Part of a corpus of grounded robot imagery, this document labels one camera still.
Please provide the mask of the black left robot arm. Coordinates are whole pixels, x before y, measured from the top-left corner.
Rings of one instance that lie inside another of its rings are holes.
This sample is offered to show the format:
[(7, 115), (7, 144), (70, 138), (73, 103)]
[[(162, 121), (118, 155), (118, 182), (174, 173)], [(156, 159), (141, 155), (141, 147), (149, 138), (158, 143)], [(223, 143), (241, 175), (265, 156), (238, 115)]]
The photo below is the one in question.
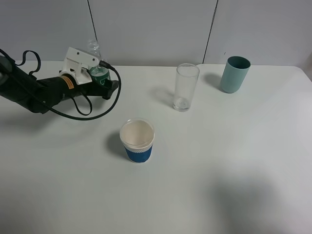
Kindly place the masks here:
[[(59, 116), (77, 119), (92, 120), (108, 114), (116, 105), (121, 92), (121, 78), (110, 80), (105, 78), (100, 81), (99, 77), (91, 74), (95, 67), (106, 68), (116, 73), (116, 69), (100, 57), (75, 49), (68, 48), (62, 70), (59, 75), (52, 78), (37, 79), (34, 73), (41, 68), (41, 60), (38, 53), (37, 68), (25, 73), (20, 69), (6, 52), (0, 52), (0, 95), (14, 103), (19, 104), (32, 113), (45, 114), (51, 111)], [(54, 106), (65, 100), (74, 100), (75, 97), (83, 96), (87, 101), (90, 97), (101, 97), (109, 100), (117, 92), (116, 100), (104, 113), (90, 117), (82, 114), (74, 117), (54, 109)]]

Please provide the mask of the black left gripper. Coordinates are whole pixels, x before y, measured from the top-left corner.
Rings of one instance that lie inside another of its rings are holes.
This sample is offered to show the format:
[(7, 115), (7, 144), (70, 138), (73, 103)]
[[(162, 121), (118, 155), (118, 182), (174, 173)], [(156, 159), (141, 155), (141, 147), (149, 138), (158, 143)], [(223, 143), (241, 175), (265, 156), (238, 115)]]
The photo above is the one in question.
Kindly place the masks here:
[(110, 99), (119, 87), (117, 80), (106, 79), (102, 86), (95, 82), (78, 85), (71, 75), (37, 80), (41, 87), (36, 91), (36, 97), (47, 106), (53, 107), (63, 100), (78, 96), (102, 97)]

